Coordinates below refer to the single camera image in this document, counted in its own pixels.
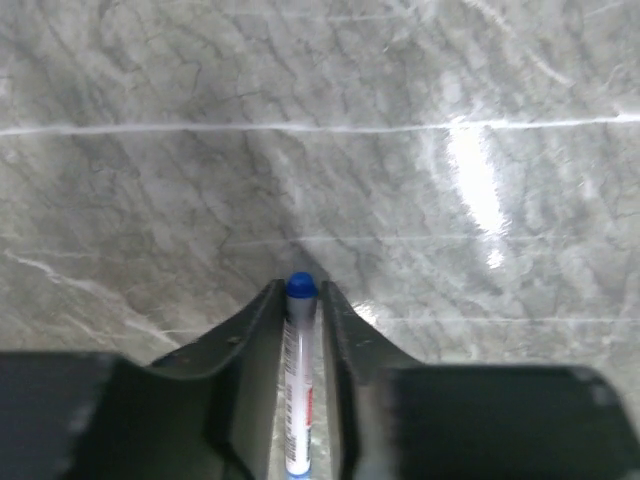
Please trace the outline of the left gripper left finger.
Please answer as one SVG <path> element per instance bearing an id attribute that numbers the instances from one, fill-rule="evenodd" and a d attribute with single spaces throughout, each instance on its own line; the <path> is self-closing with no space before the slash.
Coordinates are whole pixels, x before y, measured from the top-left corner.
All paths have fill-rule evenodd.
<path id="1" fill-rule="evenodd" d="M 282 280 L 148 365 L 110 352 L 1 356 L 5 479 L 264 479 Z"/>

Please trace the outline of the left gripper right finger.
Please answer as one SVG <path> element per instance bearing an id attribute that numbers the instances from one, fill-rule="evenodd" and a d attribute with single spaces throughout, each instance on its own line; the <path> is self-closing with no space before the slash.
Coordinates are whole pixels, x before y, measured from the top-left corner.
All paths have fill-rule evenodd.
<path id="1" fill-rule="evenodd" d="M 427 364 L 320 289 L 336 479 L 635 479 L 620 396 L 581 365 Z"/>

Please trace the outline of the thin white pen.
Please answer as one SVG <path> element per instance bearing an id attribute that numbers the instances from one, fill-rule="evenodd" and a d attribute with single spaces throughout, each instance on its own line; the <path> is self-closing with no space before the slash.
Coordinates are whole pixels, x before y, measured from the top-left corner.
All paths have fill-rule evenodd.
<path id="1" fill-rule="evenodd" d="M 287 281 L 285 294 L 285 474 L 288 479 L 309 479 L 318 289 L 309 273 L 296 272 Z"/>

